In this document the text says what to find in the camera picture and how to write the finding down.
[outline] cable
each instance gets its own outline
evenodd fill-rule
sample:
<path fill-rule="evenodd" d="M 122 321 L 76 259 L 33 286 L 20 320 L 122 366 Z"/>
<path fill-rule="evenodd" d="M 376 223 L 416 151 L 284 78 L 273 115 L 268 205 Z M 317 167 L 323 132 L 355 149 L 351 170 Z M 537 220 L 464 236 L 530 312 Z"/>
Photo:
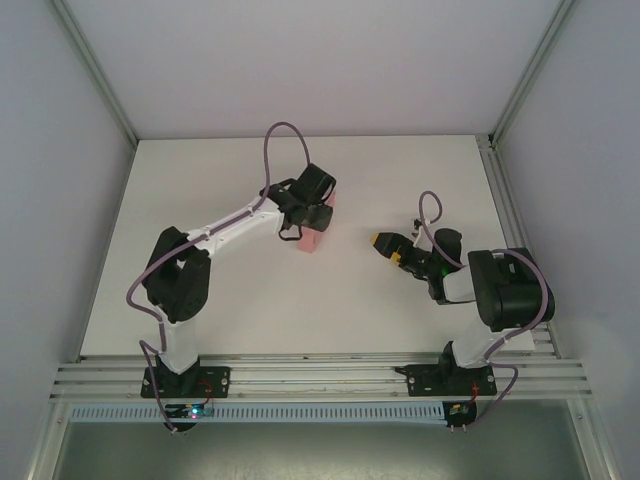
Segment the cable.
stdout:
<path fill-rule="evenodd" d="M 430 223 L 435 223 L 438 220 L 440 220 L 440 217 L 442 217 L 442 211 L 443 211 L 442 201 L 440 201 L 440 198 L 438 197 L 438 195 L 436 195 L 435 192 L 432 192 L 431 190 L 425 190 L 424 192 L 422 192 L 420 194 L 420 199 L 418 200 L 418 212 L 420 213 L 420 222 L 422 223 L 422 229 L 424 230 L 425 235 L 427 236 L 427 238 L 429 239 L 429 241 L 433 245 L 433 248 L 435 248 L 440 253 L 440 255 L 442 255 L 444 257 L 445 260 L 447 260 L 451 265 L 453 265 L 455 267 L 464 268 L 465 267 L 464 264 L 456 262 L 455 260 L 453 260 L 451 257 L 449 257 L 449 255 L 447 255 L 444 252 L 444 250 L 440 247 L 440 245 L 437 244 L 437 242 L 436 242 L 435 238 L 433 237 L 433 235 L 431 235 L 431 232 L 429 232 L 429 229 L 427 228 L 427 222 L 426 222 L 426 219 L 425 219 L 425 216 L 424 216 L 423 205 L 422 205 L 423 201 L 424 201 L 424 197 L 426 197 L 427 195 L 433 197 L 433 199 L 438 204 L 438 215 Z M 540 291 L 541 291 L 542 299 L 541 299 L 541 303 L 540 303 L 540 310 L 538 310 L 538 313 L 533 318 L 533 320 L 531 320 L 524 327 L 518 328 L 517 330 L 513 330 L 513 331 L 507 333 L 506 335 L 500 337 L 484 353 L 483 358 L 487 362 L 487 365 L 490 365 L 490 366 L 495 367 L 495 368 L 510 368 L 511 370 L 513 370 L 513 377 L 511 378 L 511 381 L 506 386 L 506 388 L 500 393 L 498 398 L 496 398 L 496 400 L 482 413 L 482 415 L 480 417 L 478 417 L 471 425 L 469 425 L 470 428 L 477 426 L 481 421 L 485 420 L 493 411 L 495 411 L 496 407 L 498 405 L 500 405 L 502 400 L 504 400 L 504 398 L 509 394 L 509 392 L 511 391 L 511 389 L 515 385 L 516 381 L 518 380 L 518 376 L 520 374 L 520 372 L 518 370 L 518 367 L 516 365 L 503 364 L 503 363 L 494 363 L 494 362 L 492 362 L 490 360 L 491 356 L 496 351 L 498 351 L 500 348 L 502 348 L 504 346 L 504 344 L 507 343 L 507 341 L 510 340 L 511 338 L 516 337 L 516 336 L 518 336 L 518 335 L 520 335 L 520 334 L 522 334 L 524 332 L 527 332 L 527 331 L 532 330 L 533 328 L 535 328 L 542 321 L 542 319 L 544 318 L 544 315 L 547 312 L 547 307 L 549 305 L 549 289 L 548 289 L 548 286 L 547 286 L 547 282 L 544 279 L 544 276 L 542 275 L 542 272 L 540 271 L 540 269 L 531 260 L 529 260 L 527 257 L 522 255 L 521 253 L 518 253 L 518 252 L 516 252 L 514 250 L 509 250 L 509 249 L 492 250 L 491 253 L 509 255 L 509 256 L 515 257 L 517 260 L 519 260 L 520 262 L 524 263 L 531 270 L 531 272 L 535 275 L 536 280 L 538 280 L 538 284 L 540 285 Z"/>
<path fill-rule="evenodd" d="M 425 190 L 424 192 L 422 192 L 420 194 L 420 199 L 418 200 L 418 212 L 420 213 L 420 222 L 422 223 L 422 229 L 424 230 L 424 234 L 427 236 L 427 238 L 433 245 L 433 248 L 435 248 L 438 251 L 438 253 L 440 253 L 440 255 L 442 255 L 447 262 L 449 262 L 454 267 L 464 268 L 465 265 L 463 263 L 456 262 L 453 258 L 447 255 L 447 253 L 442 249 L 442 247 L 440 247 L 440 245 L 436 243 L 436 239 L 433 238 L 433 235 L 431 235 L 431 232 L 427 228 L 427 221 L 424 216 L 424 208 L 422 205 L 424 202 L 424 197 L 426 197 L 427 195 L 430 195 L 431 197 L 433 197 L 433 199 L 438 204 L 438 215 L 430 223 L 436 223 L 438 220 L 440 220 L 440 217 L 442 217 L 442 202 L 440 201 L 440 198 L 438 197 L 438 195 L 436 195 L 431 190 Z"/>
<path fill-rule="evenodd" d="M 173 424 L 169 420 L 169 416 L 167 415 L 167 412 L 164 409 L 164 406 L 162 405 L 162 402 L 160 400 L 160 393 L 158 392 L 158 388 L 157 388 L 157 384 L 156 384 L 155 373 L 153 371 L 153 364 L 151 362 L 151 357 L 149 356 L 149 351 L 152 352 L 154 355 L 158 355 L 159 353 L 164 353 L 166 351 L 166 349 L 167 349 L 167 336 L 166 336 L 166 332 L 165 332 L 164 322 L 162 320 L 162 316 L 158 312 L 156 312 L 155 310 L 152 310 L 150 308 L 147 308 L 144 305 L 136 303 L 133 300 L 133 294 L 135 293 L 136 289 L 142 284 L 142 282 L 149 275 L 151 275 L 158 268 L 160 268 L 160 266 L 164 262 L 166 262 L 167 260 L 175 257 L 179 253 L 187 250 L 188 248 L 196 245 L 197 243 L 205 240 L 206 238 L 209 238 L 210 236 L 215 235 L 219 231 L 221 231 L 221 230 L 223 230 L 223 229 L 235 224 L 236 222 L 246 218 L 247 216 L 251 215 L 252 211 L 257 210 L 258 208 L 260 208 L 262 206 L 262 204 L 267 199 L 267 195 L 269 194 L 269 187 L 271 186 L 271 172 L 270 172 L 270 169 L 269 169 L 269 139 L 271 138 L 271 135 L 272 135 L 273 131 L 276 128 L 281 127 L 281 126 L 289 127 L 291 130 L 294 131 L 294 133 L 296 134 L 296 136 L 298 137 L 298 139 L 300 139 L 300 142 L 302 143 L 302 148 L 304 149 L 304 154 L 305 154 L 305 159 L 306 159 L 306 162 L 307 162 L 307 166 L 311 164 L 311 157 L 309 155 L 309 148 L 307 147 L 307 142 L 305 141 L 304 136 L 302 135 L 300 130 L 298 130 L 298 128 L 295 125 L 293 125 L 293 124 L 291 124 L 289 122 L 276 122 L 273 125 L 271 125 L 271 127 L 269 127 L 269 130 L 267 130 L 267 133 L 264 136 L 264 144 L 263 144 L 263 148 L 262 148 L 263 161 L 264 161 L 264 173 L 265 173 L 265 188 L 264 188 L 264 190 L 262 192 L 262 195 L 260 196 L 260 198 L 256 202 L 256 204 L 253 205 L 251 207 L 251 209 L 247 209 L 247 210 L 243 211 L 242 213 L 236 215 L 235 217 L 231 218 L 230 220 L 228 220 L 228 221 L 226 221 L 226 222 L 224 222 L 224 223 L 222 223 L 220 225 L 217 225 L 216 227 L 212 228 L 208 232 L 208 234 L 199 235 L 198 237 L 188 241 L 187 243 L 185 243 L 183 245 L 180 245 L 179 247 L 176 247 L 173 250 L 167 252 L 165 255 L 163 255 L 158 260 L 156 260 L 151 265 L 149 265 L 142 272 L 142 274 L 140 274 L 140 276 L 133 281 L 133 283 L 131 284 L 131 286 L 127 290 L 127 295 L 126 295 L 127 305 L 129 305 L 131 308 L 134 308 L 135 310 L 138 310 L 138 311 L 141 311 L 141 312 L 146 313 L 148 315 L 151 315 L 158 322 L 158 329 L 160 331 L 160 351 L 158 351 L 157 349 L 153 348 L 151 345 L 149 345 L 144 340 L 140 340 L 140 348 L 142 348 L 142 353 L 144 354 L 144 356 L 145 356 L 145 358 L 147 360 L 147 365 L 149 366 L 149 373 L 150 373 L 150 376 L 151 376 L 151 385 L 153 387 L 153 394 L 155 396 L 156 403 L 158 404 L 158 408 L 160 409 L 160 413 L 162 414 L 163 418 L 165 419 L 165 422 L 167 423 L 167 425 L 169 426 L 169 429 L 171 430 L 171 433 L 175 433 L 177 431 L 177 429 L 173 426 Z"/>
<path fill-rule="evenodd" d="M 167 427 L 169 427 L 169 430 L 171 430 L 171 434 L 173 435 L 175 432 L 178 431 L 178 429 L 173 425 L 171 420 L 169 420 L 169 415 L 167 415 L 167 411 L 164 409 L 164 406 L 162 405 L 162 402 L 160 401 L 160 392 L 158 392 L 158 385 L 156 383 L 156 376 L 153 373 L 153 364 L 151 363 L 151 357 L 149 356 L 149 352 L 147 350 L 153 352 L 154 355 L 157 355 L 158 351 L 155 348 L 153 348 L 152 346 L 150 346 L 144 340 L 140 340 L 139 343 L 140 343 L 140 348 L 142 349 L 142 353 L 144 354 L 144 358 L 147 361 L 147 365 L 149 366 L 149 373 L 150 373 L 150 376 L 151 376 L 151 388 L 153 389 L 153 396 L 156 398 L 156 403 L 158 404 L 158 409 L 160 410 L 160 414 L 164 418 L 164 422 L 167 424 Z"/>
<path fill-rule="evenodd" d="M 486 420 L 487 417 L 492 412 L 495 411 L 495 409 L 498 407 L 498 405 L 500 405 L 500 403 L 502 403 L 502 400 L 504 400 L 504 398 L 509 394 L 509 392 L 511 391 L 513 386 L 516 384 L 516 381 L 518 380 L 518 376 L 520 374 L 520 372 L 518 370 L 518 367 L 516 365 L 511 365 L 511 364 L 506 364 L 506 363 L 494 363 L 494 362 L 492 362 L 490 360 L 491 356 L 497 350 L 502 348 L 502 346 L 504 346 L 504 344 L 507 342 L 507 340 L 509 340 L 509 339 L 511 339 L 513 337 L 516 337 L 516 336 L 518 336 L 518 335 L 520 335 L 520 334 L 522 334 L 524 332 L 527 332 L 527 331 L 535 328 L 536 325 L 538 325 L 542 321 L 542 319 L 544 318 L 544 315 L 547 312 L 547 307 L 549 305 L 549 289 L 548 289 L 548 286 L 547 286 L 547 282 L 544 279 L 544 276 L 542 275 L 542 272 L 540 271 L 540 269 L 531 260 L 529 260 L 527 257 L 522 255 L 521 253 L 515 252 L 513 250 L 508 250 L 508 249 L 492 250 L 491 253 L 501 253 L 503 255 L 510 255 L 512 257 L 515 257 L 516 259 L 518 259 L 522 263 L 524 263 L 533 272 L 533 274 L 536 277 L 536 280 L 538 280 L 538 284 L 540 285 L 540 291 L 541 291 L 541 294 L 542 294 L 542 299 L 541 299 L 541 303 L 540 303 L 540 309 L 538 310 L 538 313 L 533 318 L 533 320 L 531 320 L 524 327 L 519 328 L 517 330 L 514 330 L 512 332 L 509 332 L 508 334 L 500 337 L 484 353 L 483 358 L 486 360 L 488 365 L 490 365 L 492 367 L 495 367 L 495 368 L 510 368 L 511 370 L 513 370 L 513 377 L 511 378 L 511 381 L 506 386 L 506 388 L 500 393 L 498 398 L 496 398 L 496 400 L 491 405 L 489 405 L 489 407 L 487 407 L 487 409 L 482 413 L 482 415 L 480 415 L 472 424 L 469 425 L 469 428 L 476 427 L 480 422 Z"/>

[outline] metal extrusion bar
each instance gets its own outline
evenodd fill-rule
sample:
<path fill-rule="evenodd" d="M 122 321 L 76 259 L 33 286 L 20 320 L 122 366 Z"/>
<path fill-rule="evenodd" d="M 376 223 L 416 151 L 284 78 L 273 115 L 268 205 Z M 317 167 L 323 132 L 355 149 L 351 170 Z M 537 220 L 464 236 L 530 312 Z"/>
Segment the metal extrusion bar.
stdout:
<path fill-rule="evenodd" d="M 491 134 L 493 146 L 500 145 L 504 139 L 579 3 L 579 0 L 562 0 L 559 3 L 493 129 Z"/>
<path fill-rule="evenodd" d="M 102 71 L 89 42 L 82 33 L 82 29 L 74 17 L 71 8 L 69 8 L 65 0 L 49 0 L 48 3 L 54 16 L 59 20 L 60 26 L 67 36 L 69 43 L 78 55 L 87 75 L 113 117 L 113 120 L 129 141 L 131 148 L 135 150 L 138 146 L 138 137 L 124 109 L 120 105 L 120 102 L 118 102 L 113 89 L 109 85 L 107 77 Z"/>
<path fill-rule="evenodd" d="M 53 478 L 58 463 L 72 406 L 69 403 L 59 403 L 49 407 L 47 418 L 42 424 L 39 438 L 31 454 L 26 476 L 28 480 Z"/>
<path fill-rule="evenodd" d="M 406 379 L 394 367 L 411 363 L 434 363 L 433 356 L 377 355 L 353 359 L 349 356 L 300 356 L 288 358 L 203 358 L 203 365 L 231 367 L 229 397 L 225 402 L 415 402 L 408 396 Z M 558 360 L 553 355 L 507 356 L 500 361 L 520 367 L 520 379 L 509 399 L 591 398 L 591 389 L 577 360 Z M 115 363 L 86 359 L 62 365 L 51 392 L 52 402 L 148 403 L 140 398 L 144 364 L 140 360 Z M 501 391 L 511 378 L 510 370 L 496 369 Z M 429 401 L 460 400 L 429 397 Z M 182 403 L 197 399 L 179 399 Z"/>

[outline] black mounting bracket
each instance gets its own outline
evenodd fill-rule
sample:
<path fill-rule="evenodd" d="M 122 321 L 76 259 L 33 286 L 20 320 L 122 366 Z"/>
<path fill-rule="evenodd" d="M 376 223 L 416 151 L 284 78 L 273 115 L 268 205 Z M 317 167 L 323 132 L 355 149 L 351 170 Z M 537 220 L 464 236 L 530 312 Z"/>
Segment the black mounting bracket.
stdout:
<path fill-rule="evenodd" d="M 479 396 L 493 396 L 498 392 L 490 366 L 461 369 L 465 370 L 464 375 L 450 376 L 446 381 L 438 364 L 406 365 L 394 370 L 407 377 L 410 397 L 471 397 L 474 383 Z"/>
<path fill-rule="evenodd" d="M 410 397 L 470 397 L 493 396 L 498 392 L 493 368 L 463 368 L 457 365 L 453 342 L 447 343 L 438 363 L 396 367 L 396 373 L 407 378 Z"/>
<path fill-rule="evenodd" d="M 200 360 L 186 372 L 178 375 L 171 372 L 156 356 L 153 367 L 160 398 L 227 398 L 231 383 L 229 367 L 202 367 Z M 144 370 L 144 379 L 140 390 L 142 398 L 155 398 L 151 384 L 149 368 Z"/>

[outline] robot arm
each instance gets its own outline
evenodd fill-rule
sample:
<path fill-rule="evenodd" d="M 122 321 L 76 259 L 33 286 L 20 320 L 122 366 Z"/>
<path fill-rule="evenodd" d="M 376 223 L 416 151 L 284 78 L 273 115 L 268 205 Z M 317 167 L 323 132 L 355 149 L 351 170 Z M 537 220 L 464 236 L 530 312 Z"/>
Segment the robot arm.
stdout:
<path fill-rule="evenodd" d="M 435 248 L 431 252 L 420 249 L 399 233 L 379 233 L 372 243 L 401 269 L 426 281 L 429 295 L 438 304 L 475 301 L 478 315 L 462 336 L 446 345 L 437 365 L 407 365 L 396 371 L 407 376 L 412 396 L 463 396 L 474 384 L 480 395 L 493 395 L 495 383 L 486 381 L 493 377 L 488 357 L 501 346 L 502 339 L 521 333 L 541 309 L 541 283 L 525 264 L 536 268 L 535 263 L 526 248 L 517 248 L 510 250 L 511 255 L 489 250 L 469 252 L 469 265 L 463 267 L 462 235 L 443 228 L 435 232 L 434 238 L 460 266 L 443 258 Z M 514 253 L 524 257 L 525 262 Z M 548 303 L 541 321 L 550 320 L 555 311 L 553 294 L 546 288 Z"/>
<path fill-rule="evenodd" d="M 180 245 L 205 235 L 205 239 L 167 260 L 150 274 L 143 286 L 148 300 L 163 319 L 161 331 L 166 336 L 166 350 L 159 354 L 158 368 L 165 375 L 187 378 L 199 363 L 196 349 L 195 317 L 204 308 L 209 293 L 211 265 L 240 250 L 251 241 L 279 235 L 291 227 L 308 227 L 324 231 L 333 214 L 326 201 L 336 184 L 335 178 L 310 164 L 302 175 L 269 187 L 264 201 L 260 197 L 251 206 L 202 228 L 180 232 L 175 227 L 160 235 L 148 265 Z"/>

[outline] aluminum frame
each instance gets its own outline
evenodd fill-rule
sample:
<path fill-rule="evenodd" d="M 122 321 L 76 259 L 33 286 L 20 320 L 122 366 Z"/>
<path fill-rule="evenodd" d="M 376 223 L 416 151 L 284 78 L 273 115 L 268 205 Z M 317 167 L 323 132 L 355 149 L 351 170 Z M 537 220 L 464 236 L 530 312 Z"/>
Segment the aluminum frame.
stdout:
<path fill-rule="evenodd" d="M 522 218 L 499 155 L 488 136 L 478 136 L 477 142 L 507 245 L 527 245 Z M 496 356 L 502 362 L 519 365 L 521 371 L 506 400 L 567 400 L 589 475 L 593 479 L 617 480 L 620 477 L 614 456 L 603 433 L 582 363 L 561 357 L 550 326 L 538 326 L 533 335 L 534 352 Z M 251 410 L 263 408 L 265 404 L 305 402 L 316 405 L 340 402 L 363 407 L 384 402 L 409 406 L 416 403 L 416 397 L 408 396 L 406 379 L 395 373 L 393 367 L 435 363 L 437 356 L 437 353 L 207 356 L 202 358 L 202 363 L 227 365 L 232 369 L 229 398 L 216 401 L 221 407 L 245 405 L 244 408 Z M 145 366 L 142 357 L 87 357 L 61 365 L 28 478 L 44 479 L 54 475 L 64 431 L 68 423 L 74 421 L 74 406 L 151 406 L 148 399 L 139 397 Z M 501 391 L 509 381 L 510 372 L 497 369 L 495 377 Z M 423 398 L 425 404 L 460 400 Z M 132 416 L 130 421 L 140 420 Z"/>

